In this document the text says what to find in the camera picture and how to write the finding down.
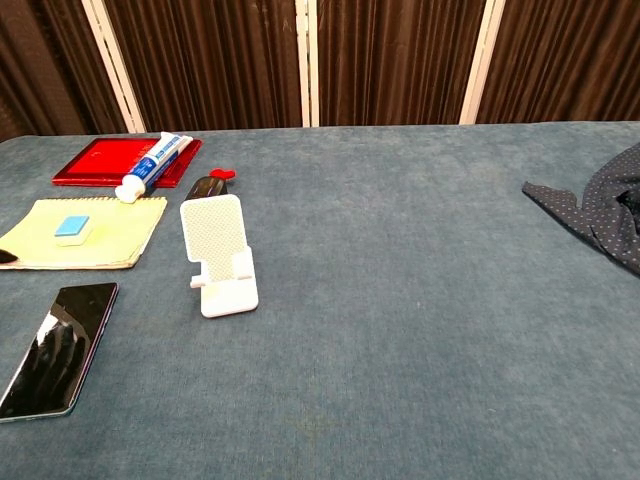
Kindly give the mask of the black smartphone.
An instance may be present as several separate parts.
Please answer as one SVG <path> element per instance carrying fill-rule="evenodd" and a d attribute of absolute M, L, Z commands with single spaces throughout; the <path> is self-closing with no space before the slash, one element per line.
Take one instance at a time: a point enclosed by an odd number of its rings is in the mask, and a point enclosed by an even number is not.
<path fill-rule="evenodd" d="M 69 414 L 103 337 L 119 286 L 63 287 L 0 398 L 0 424 Z"/>

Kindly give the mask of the white phone stand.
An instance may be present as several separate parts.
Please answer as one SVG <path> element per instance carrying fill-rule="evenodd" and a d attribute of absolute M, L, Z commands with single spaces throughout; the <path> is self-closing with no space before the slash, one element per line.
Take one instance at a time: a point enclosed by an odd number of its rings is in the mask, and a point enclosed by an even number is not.
<path fill-rule="evenodd" d="M 259 296 L 240 199 L 233 194 L 186 200 L 180 206 L 188 260 L 201 272 L 190 280 L 207 318 L 251 311 Z"/>

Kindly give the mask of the blue white eraser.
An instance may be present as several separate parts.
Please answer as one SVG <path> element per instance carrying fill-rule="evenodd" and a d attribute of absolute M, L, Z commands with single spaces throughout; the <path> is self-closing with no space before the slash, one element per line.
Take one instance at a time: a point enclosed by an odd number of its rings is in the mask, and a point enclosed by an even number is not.
<path fill-rule="evenodd" d="M 86 242 L 92 232 L 89 215 L 67 216 L 54 232 L 54 240 L 58 246 L 80 246 Z"/>

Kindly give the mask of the yellow spiral notepad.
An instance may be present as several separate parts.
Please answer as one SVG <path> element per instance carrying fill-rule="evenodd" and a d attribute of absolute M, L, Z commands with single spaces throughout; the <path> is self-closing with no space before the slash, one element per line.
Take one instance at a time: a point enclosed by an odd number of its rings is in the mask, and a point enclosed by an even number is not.
<path fill-rule="evenodd" d="M 164 197 L 132 204 L 114 197 L 41 199 L 0 237 L 0 250 L 17 259 L 0 269 L 126 269 L 144 252 L 167 206 Z M 55 231 L 70 216 L 87 216 L 77 240 L 64 242 Z"/>

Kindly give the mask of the red flat box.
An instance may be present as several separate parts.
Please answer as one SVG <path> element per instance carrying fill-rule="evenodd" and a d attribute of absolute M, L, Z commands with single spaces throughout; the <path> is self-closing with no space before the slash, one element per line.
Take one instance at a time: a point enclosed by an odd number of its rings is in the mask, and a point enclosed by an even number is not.
<path fill-rule="evenodd" d="M 154 138 L 105 137 L 92 140 L 52 178 L 58 186 L 117 186 L 156 143 Z M 193 140 L 159 177 L 154 186 L 175 188 L 202 145 Z"/>

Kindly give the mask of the white blue toothpaste tube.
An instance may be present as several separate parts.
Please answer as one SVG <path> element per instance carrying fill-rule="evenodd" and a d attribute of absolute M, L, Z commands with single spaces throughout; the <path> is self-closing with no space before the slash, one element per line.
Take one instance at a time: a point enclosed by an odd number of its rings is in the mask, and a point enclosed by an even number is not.
<path fill-rule="evenodd" d="M 116 197 L 121 202 L 134 203 L 172 165 L 192 141 L 193 138 L 188 135 L 162 132 L 160 139 L 122 178 L 121 184 L 115 188 Z"/>

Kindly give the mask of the brown curtain panel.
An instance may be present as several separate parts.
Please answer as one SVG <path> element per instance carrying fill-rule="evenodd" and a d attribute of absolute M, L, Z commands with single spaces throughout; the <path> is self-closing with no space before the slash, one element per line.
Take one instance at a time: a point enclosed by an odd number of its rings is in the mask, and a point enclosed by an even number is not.
<path fill-rule="evenodd" d="M 299 127 L 295 0 L 104 0 L 147 131 Z"/>
<path fill-rule="evenodd" d="M 476 120 L 640 121 L 640 0 L 505 0 Z"/>
<path fill-rule="evenodd" d="M 0 0 L 0 142 L 125 133 L 81 0 Z"/>
<path fill-rule="evenodd" d="M 323 126 L 456 124 L 487 0 L 318 0 Z"/>

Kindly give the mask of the dark bottle with red cap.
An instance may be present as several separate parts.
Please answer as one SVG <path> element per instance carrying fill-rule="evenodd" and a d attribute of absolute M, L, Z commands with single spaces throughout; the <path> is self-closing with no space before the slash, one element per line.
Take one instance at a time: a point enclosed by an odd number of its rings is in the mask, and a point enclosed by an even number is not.
<path fill-rule="evenodd" d="M 186 201 L 226 195 L 227 182 L 236 177 L 233 169 L 214 168 L 205 177 L 199 178 L 185 197 Z"/>

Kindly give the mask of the navy polka dot cloth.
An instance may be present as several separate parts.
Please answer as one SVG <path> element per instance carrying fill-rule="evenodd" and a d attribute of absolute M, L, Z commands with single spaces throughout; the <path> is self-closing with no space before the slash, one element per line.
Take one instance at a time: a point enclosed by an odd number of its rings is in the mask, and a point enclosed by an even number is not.
<path fill-rule="evenodd" d="M 529 182 L 522 192 L 581 241 L 640 276 L 640 143 L 596 171 L 581 200 Z"/>

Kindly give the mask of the white screen frame post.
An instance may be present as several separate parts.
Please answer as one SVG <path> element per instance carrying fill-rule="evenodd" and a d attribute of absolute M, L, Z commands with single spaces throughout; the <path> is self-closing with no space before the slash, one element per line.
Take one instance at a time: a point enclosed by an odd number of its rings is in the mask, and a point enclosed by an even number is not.
<path fill-rule="evenodd" d="M 114 96 L 129 133 L 145 133 L 133 85 L 104 0 L 81 0 Z"/>
<path fill-rule="evenodd" d="M 459 117 L 460 125 L 476 123 L 506 0 L 486 0 Z"/>
<path fill-rule="evenodd" d="M 294 0 L 303 127 L 320 126 L 318 0 Z"/>

